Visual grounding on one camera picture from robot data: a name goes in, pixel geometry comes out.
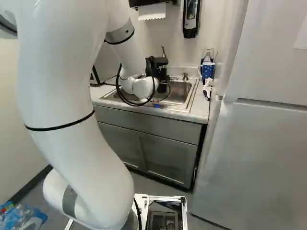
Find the soap dispenser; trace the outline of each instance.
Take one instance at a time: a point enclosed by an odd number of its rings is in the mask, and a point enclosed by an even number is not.
[[[198,34],[201,16],[201,0],[184,0],[183,5],[183,36],[195,38]]]

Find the floor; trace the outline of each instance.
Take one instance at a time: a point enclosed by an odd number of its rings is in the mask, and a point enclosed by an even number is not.
[[[155,196],[186,196],[192,199],[192,194],[184,193],[170,186],[152,181],[146,177],[131,173],[134,179],[135,193],[149,194]],[[48,215],[48,221],[42,226],[41,230],[64,230],[68,218],[51,208],[43,198],[42,184],[33,189],[21,202],[39,208]],[[87,228],[75,224],[72,230],[87,230]],[[221,230],[220,228],[206,223],[194,216],[188,215],[188,230]]]

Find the refrigerator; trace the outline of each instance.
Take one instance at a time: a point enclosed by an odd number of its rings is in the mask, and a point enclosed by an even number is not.
[[[227,4],[190,212],[232,230],[306,230],[307,1]]]

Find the sink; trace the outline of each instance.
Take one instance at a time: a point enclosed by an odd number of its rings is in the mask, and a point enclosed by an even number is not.
[[[155,92],[151,102],[147,103],[145,106],[188,113],[190,112],[198,83],[199,79],[189,79],[187,81],[183,81],[180,80],[180,78],[171,77],[171,80],[168,83],[169,87],[167,88],[167,92]],[[125,92],[122,88],[120,88],[120,91],[129,101],[135,103],[142,103],[147,101],[147,99],[139,99],[134,94]],[[124,103],[119,97],[116,89],[102,96],[100,99]]]

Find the water bottle pack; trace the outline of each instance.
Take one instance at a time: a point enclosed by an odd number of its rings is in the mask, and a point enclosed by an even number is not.
[[[47,215],[28,205],[12,202],[0,205],[0,230],[38,230],[46,222]]]

